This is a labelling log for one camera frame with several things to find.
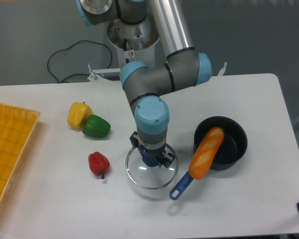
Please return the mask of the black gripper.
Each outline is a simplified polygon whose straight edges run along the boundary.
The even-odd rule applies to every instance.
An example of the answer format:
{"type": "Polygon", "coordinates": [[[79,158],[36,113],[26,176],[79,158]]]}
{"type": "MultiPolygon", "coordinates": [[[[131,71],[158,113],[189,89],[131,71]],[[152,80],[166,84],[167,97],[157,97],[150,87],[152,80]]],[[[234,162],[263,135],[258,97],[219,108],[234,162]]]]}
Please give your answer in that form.
{"type": "Polygon", "coordinates": [[[130,142],[132,144],[132,149],[137,149],[141,154],[142,159],[155,158],[159,167],[164,166],[165,168],[169,168],[175,159],[175,154],[165,151],[165,144],[155,149],[150,148],[152,144],[149,146],[140,144],[138,133],[136,131],[134,131],[130,136],[130,142]]]}

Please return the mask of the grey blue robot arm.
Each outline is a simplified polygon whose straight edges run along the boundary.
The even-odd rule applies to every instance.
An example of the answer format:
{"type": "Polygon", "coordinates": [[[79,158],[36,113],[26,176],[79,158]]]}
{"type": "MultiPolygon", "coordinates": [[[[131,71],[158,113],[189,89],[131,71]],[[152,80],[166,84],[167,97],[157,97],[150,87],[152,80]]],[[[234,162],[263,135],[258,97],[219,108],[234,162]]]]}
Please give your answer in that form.
{"type": "Polygon", "coordinates": [[[79,0],[86,24],[108,23],[118,50],[120,80],[137,131],[131,143],[150,167],[169,167],[169,110],[162,95],[207,82],[208,56],[195,50],[178,0],[79,0]]]}

